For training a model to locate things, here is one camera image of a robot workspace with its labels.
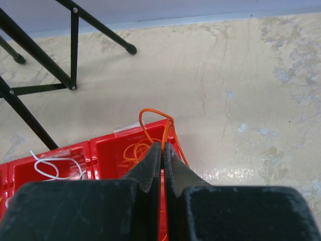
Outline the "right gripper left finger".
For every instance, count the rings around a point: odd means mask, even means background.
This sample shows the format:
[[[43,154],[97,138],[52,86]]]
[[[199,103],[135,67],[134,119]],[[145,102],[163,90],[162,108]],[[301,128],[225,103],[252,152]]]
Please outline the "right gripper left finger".
[[[157,240],[161,145],[118,179],[30,182],[1,221],[1,240]]]

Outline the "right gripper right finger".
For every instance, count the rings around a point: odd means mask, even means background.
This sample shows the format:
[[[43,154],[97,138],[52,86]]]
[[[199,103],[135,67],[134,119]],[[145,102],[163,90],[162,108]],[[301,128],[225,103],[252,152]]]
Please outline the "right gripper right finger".
[[[164,150],[169,240],[320,240],[301,194],[286,186],[214,186]]]

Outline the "red three-compartment bin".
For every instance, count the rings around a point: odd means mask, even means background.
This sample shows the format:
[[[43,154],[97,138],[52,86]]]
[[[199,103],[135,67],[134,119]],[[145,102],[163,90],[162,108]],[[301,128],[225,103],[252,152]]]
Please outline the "red three-compartment bin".
[[[79,178],[80,172],[88,180],[116,179],[125,175],[145,157],[153,142],[161,142],[166,120],[114,131],[89,141],[28,156],[1,165],[1,216],[6,205],[24,184],[47,181],[52,177],[68,180]]]

